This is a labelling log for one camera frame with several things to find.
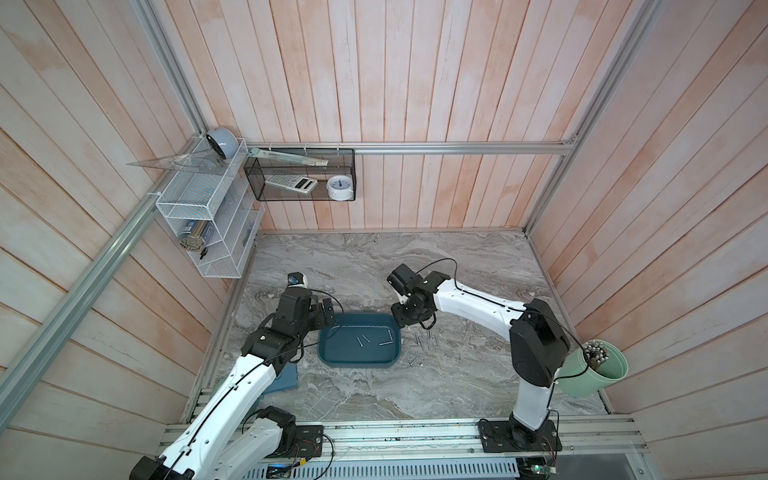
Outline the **teal plastic storage tray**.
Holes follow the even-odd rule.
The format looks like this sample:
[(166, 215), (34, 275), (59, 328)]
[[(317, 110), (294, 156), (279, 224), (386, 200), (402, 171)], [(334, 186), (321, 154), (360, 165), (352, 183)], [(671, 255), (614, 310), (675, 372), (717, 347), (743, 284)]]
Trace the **teal plastic storage tray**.
[[(380, 346), (386, 329), (394, 334), (394, 343)], [(369, 340), (360, 347), (357, 338)], [(401, 355), (401, 334), (393, 316), (380, 312), (350, 312), (336, 315), (335, 325), (321, 331), (318, 355), (335, 368), (389, 368)]]

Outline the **silver screws pile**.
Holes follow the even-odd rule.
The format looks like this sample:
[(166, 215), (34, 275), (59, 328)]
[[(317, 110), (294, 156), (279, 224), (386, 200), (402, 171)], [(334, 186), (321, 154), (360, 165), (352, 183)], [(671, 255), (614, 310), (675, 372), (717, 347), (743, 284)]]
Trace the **silver screws pile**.
[(394, 334), (391, 329), (386, 329), (385, 338), (379, 343), (380, 346), (391, 345), (394, 343)]

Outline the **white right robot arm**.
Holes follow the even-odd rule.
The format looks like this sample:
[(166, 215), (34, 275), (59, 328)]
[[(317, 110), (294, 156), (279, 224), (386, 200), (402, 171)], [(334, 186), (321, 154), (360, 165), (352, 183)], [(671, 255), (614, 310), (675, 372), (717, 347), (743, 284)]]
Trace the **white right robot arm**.
[(398, 301), (391, 306), (399, 327), (418, 324), (431, 328), (438, 312), (470, 320), (510, 344), (512, 369), (519, 378), (517, 399), (508, 424), (478, 422), (481, 434), (498, 442), (491, 451), (542, 451), (562, 449), (556, 423), (549, 419), (550, 403), (560, 369), (570, 352), (567, 332), (549, 305), (505, 300), (467, 287), (441, 272), (425, 276), (405, 264), (387, 277)]

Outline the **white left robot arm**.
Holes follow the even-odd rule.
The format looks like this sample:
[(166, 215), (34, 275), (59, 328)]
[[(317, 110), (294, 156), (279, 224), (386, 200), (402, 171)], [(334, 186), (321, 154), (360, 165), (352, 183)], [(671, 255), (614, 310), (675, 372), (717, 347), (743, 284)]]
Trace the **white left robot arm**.
[(336, 321), (335, 297), (288, 286), (276, 311), (246, 339), (241, 356), (202, 412), (155, 458), (144, 456), (131, 479), (241, 479), (269, 456), (299, 456), (295, 416), (267, 407), (238, 438), (248, 412), (296, 353), (308, 333)]

